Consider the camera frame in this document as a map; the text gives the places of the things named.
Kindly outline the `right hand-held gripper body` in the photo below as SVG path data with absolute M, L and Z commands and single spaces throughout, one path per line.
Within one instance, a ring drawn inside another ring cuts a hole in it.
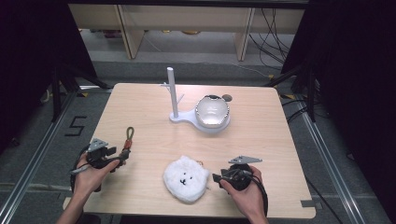
M 231 166 L 227 170 L 232 170 L 233 176 L 223 176 L 222 179 L 225 179 L 236 190 L 246 189 L 253 177 L 253 171 L 249 165 L 255 162 L 262 162 L 262 159 L 240 155 L 229 160 Z

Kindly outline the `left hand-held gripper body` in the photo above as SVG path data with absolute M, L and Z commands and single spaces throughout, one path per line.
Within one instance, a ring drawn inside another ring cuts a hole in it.
M 94 168 L 101 169 L 106 166 L 107 142 L 93 138 L 87 149 L 87 162 Z

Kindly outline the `white fluffy bear-face pouch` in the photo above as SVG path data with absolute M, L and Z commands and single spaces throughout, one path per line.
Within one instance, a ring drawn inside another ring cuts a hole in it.
M 167 165 L 163 182 L 168 191 L 183 203 L 195 203 L 206 190 L 209 171 L 187 156 Z

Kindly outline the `white bowl with silver rim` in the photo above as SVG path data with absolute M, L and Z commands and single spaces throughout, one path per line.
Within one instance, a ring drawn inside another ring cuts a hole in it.
M 197 103 L 195 117 L 205 128 L 220 128 L 230 117 L 230 107 L 223 98 L 217 95 L 206 95 Z

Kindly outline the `white stand with post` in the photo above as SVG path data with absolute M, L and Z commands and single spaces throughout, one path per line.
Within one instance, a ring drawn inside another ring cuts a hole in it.
M 167 67 L 166 72 L 167 72 L 167 82 L 164 82 L 162 84 L 162 86 L 165 87 L 170 93 L 172 112 L 169 115 L 169 119 L 172 122 L 174 122 L 174 123 L 187 122 L 187 123 L 191 124 L 192 126 L 194 126 L 197 130 L 199 130 L 203 133 L 209 133 L 209 134 L 220 133 L 228 127 L 228 125 L 230 124 L 230 121 L 231 121 L 231 115 L 230 115 L 227 123 L 223 127 L 216 128 L 216 129 L 209 129 L 209 128 L 203 127 L 195 117 L 195 107 L 196 107 L 197 103 L 199 102 L 199 100 L 197 101 L 196 105 L 190 111 L 180 111 L 178 109 L 178 103 L 183 98 L 183 95 L 181 95 L 180 97 L 177 97 L 177 88 L 176 88 L 174 68 Z

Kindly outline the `person's right hand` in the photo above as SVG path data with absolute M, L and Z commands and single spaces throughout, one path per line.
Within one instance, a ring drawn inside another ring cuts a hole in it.
M 231 195 L 243 215 L 247 218 L 265 218 L 262 173 L 254 166 L 251 166 L 250 169 L 253 173 L 253 179 L 246 189 L 236 190 L 229 182 L 223 179 L 219 183 Z

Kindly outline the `person's left hand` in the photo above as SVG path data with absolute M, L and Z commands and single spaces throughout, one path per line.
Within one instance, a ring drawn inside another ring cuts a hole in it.
M 120 161 L 115 160 L 101 169 L 92 168 L 83 154 L 78 161 L 78 168 L 84 171 L 76 175 L 73 197 L 87 200 L 92 192 L 100 187 L 105 177 L 119 165 Z

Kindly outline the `black metal stand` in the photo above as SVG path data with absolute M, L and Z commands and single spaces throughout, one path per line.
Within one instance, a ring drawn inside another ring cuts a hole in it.
M 265 84 L 265 87 L 274 87 L 277 84 L 289 79 L 290 77 L 295 77 L 290 89 L 294 93 L 302 93 L 305 91 L 307 93 L 307 113 L 308 117 L 311 118 L 312 122 L 315 122 L 314 113 L 314 100 L 315 100 L 315 74 L 313 68 L 303 63 L 298 65 L 288 72 L 282 74 L 280 77 L 271 80 L 269 83 Z
M 112 89 L 112 86 L 101 81 L 95 72 L 87 73 L 70 64 L 58 63 L 54 66 L 51 75 L 53 121 L 57 120 L 61 116 L 62 112 L 63 103 L 61 100 L 61 86 L 64 86 L 67 93 L 77 93 L 81 90 L 81 87 L 77 83 L 77 77 L 82 77 L 95 86 L 98 86 L 100 89 Z

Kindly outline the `grey tape strip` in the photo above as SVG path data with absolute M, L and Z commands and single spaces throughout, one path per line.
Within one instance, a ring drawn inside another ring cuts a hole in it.
M 301 200 L 301 205 L 303 208 L 313 207 L 319 210 L 323 208 L 321 202 L 315 202 L 314 200 Z

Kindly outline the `light wooden desk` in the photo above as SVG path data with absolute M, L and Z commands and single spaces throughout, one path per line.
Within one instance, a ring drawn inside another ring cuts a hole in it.
M 241 7 L 155 7 L 71 4 L 79 28 L 119 30 L 126 55 L 133 59 L 146 30 L 232 33 L 236 57 L 243 61 L 248 35 L 267 33 L 293 35 L 304 12 L 301 9 Z

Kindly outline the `aluminium floor rail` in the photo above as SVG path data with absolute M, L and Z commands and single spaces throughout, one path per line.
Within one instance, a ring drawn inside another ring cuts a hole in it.
M 29 163 L 25 167 L 18 182 L 14 185 L 12 191 L 7 197 L 7 200 L 1 206 L 0 224 L 9 224 L 10 220 L 13 218 L 26 190 L 28 189 L 29 184 L 31 183 L 31 180 L 35 176 L 41 162 L 44 160 L 47 152 L 49 151 L 50 144 L 53 142 L 54 137 L 59 131 L 68 108 L 76 97 L 77 93 L 72 92 L 68 93 L 64 98 L 64 102 L 61 105 L 60 114 L 46 130 L 44 137 L 35 150 L 35 154 L 33 155 L 32 159 L 29 160 Z
M 313 141 L 318 150 L 318 154 L 323 160 L 326 170 L 330 176 L 330 179 L 334 185 L 334 188 L 340 198 L 342 205 L 344 206 L 349 220 L 352 224 L 367 224 L 366 219 L 362 215 L 357 201 L 353 197 L 345 179 L 342 177 L 333 157 L 328 149 L 317 124 L 311 120 L 311 117 L 304 112 L 302 114 L 304 123 L 313 138 Z

